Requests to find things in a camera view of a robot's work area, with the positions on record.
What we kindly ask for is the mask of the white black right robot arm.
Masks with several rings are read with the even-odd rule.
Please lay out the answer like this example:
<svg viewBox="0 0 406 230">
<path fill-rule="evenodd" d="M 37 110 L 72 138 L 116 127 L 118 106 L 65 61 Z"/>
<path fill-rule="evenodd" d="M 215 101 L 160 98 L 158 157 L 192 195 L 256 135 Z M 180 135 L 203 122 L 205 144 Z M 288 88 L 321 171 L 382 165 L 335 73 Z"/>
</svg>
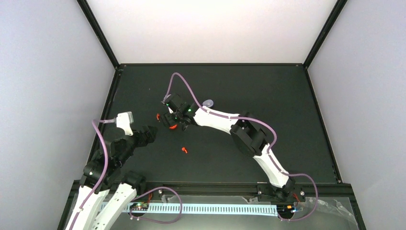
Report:
<svg viewBox="0 0 406 230">
<path fill-rule="evenodd" d="M 162 103 L 168 108 L 168 112 L 160 116 L 164 126 L 179 126 L 185 130 L 194 125 L 230 134 L 237 149 L 253 158 L 265 172 L 273 186 L 271 196 L 279 201 L 291 196 L 295 181 L 277 160 L 271 150 L 271 139 L 250 113 L 230 114 L 197 103 L 189 104 L 178 94 L 165 96 Z"/>
</svg>

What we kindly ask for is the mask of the lavender earbud charging case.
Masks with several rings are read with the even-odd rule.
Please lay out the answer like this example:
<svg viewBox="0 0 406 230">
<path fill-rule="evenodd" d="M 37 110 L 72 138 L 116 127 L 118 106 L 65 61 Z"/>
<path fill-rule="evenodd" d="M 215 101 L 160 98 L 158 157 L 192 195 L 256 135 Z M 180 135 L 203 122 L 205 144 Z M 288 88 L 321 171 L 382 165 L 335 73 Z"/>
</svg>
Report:
<svg viewBox="0 0 406 230">
<path fill-rule="evenodd" d="M 202 103 L 202 106 L 212 108 L 214 106 L 214 101 L 211 99 L 207 99 Z"/>
</svg>

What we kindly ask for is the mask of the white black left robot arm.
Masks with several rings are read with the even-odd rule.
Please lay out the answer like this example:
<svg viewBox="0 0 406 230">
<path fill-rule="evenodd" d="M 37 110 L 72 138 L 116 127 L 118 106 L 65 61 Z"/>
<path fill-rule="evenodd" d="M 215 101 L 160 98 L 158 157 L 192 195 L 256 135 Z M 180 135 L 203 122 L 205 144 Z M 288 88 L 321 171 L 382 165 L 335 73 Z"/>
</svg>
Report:
<svg viewBox="0 0 406 230">
<path fill-rule="evenodd" d="M 96 131 L 101 147 L 83 169 L 67 230 L 109 230 L 127 204 L 145 189 L 145 177 L 121 168 L 136 148 L 155 141 L 158 128 L 143 126 L 111 142 Z"/>
</svg>

